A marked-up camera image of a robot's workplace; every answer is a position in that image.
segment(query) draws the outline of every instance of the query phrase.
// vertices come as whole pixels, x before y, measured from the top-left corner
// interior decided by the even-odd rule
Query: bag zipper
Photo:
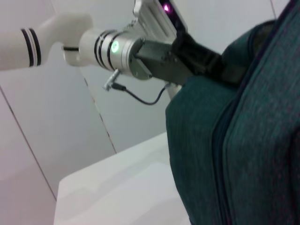
[[[240,103],[241,96],[248,85],[251,75],[257,68],[263,54],[267,50],[268,46],[270,45],[272,39],[276,35],[281,26],[282,22],[285,20],[286,16],[289,12],[294,8],[296,1],[290,1],[288,5],[285,7],[284,11],[281,13],[280,17],[278,18],[277,22],[275,23],[273,30],[269,34],[268,38],[266,39],[263,47],[259,51],[258,55],[253,60],[251,66],[249,67],[241,85],[237,93],[237,97],[227,106],[225,111],[223,112],[222,116],[219,119],[219,122],[216,125],[216,128],[213,131],[212,136],[212,157],[213,157],[213,167],[215,172],[215,181],[217,186],[217,196],[219,201],[220,207],[220,215],[222,219],[222,225],[231,225],[233,223],[232,216],[230,213],[228,196],[226,193],[225,187],[225,178],[224,178],[224,170],[223,170],[223,144],[225,140],[225,136],[233,115]]]

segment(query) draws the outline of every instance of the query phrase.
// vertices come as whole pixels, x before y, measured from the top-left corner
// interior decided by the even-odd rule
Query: robotic arm
[[[37,28],[0,34],[0,70],[40,66],[52,45],[61,42],[69,65],[113,72],[106,90],[120,74],[183,85],[193,75],[214,74],[222,80],[230,71],[221,55],[188,35],[172,0],[136,0],[133,13],[135,19],[123,30],[101,31],[93,28],[89,15],[68,13]]]

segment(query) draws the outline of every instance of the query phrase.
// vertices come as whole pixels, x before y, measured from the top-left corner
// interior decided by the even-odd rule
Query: green led light
[[[113,42],[113,44],[112,44],[112,52],[113,52],[113,53],[116,53],[118,50],[119,50],[119,42],[118,42],[118,41],[115,41],[115,42]]]

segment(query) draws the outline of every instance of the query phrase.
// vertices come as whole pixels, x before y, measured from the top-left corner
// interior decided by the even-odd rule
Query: purple light
[[[169,7],[165,5],[165,11],[169,12]]]
[[[172,13],[172,7],[169,4],[164,4],[163,8],[166,13]]]

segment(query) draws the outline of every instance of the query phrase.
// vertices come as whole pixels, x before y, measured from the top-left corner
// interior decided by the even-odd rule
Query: cable connector
[[[120,91],[126,91],[127,88],[119,83],[113,83],[112,84],[112,89],[115,89],[115,90],[120,90]]]

